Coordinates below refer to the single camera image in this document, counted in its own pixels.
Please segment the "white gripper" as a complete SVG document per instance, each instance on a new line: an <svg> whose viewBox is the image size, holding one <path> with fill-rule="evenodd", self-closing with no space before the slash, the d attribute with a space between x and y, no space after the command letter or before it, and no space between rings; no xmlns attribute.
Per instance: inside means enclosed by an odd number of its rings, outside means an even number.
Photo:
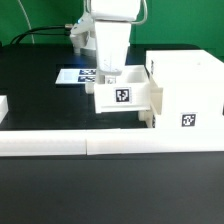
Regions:
<svg viewBox="0 0 224 224"><path fill-rule="evenodd" d="M97 69L105 76L106 84L115 84L125 66L131 24L126 22L96 21Z"/></svg>

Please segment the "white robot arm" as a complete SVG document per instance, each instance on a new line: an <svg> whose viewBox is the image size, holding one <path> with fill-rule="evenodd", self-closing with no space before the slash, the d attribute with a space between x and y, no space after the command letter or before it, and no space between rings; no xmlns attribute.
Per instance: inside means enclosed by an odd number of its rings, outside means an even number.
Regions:
<svg viewBox="0 0 224 224"><path fill-rule="evenodd" d="M114 84L124 70L133 25L148 17L146 0L83 0L81 18L70 30L75 51L90 42L96 51L97 83Z"/></svg>

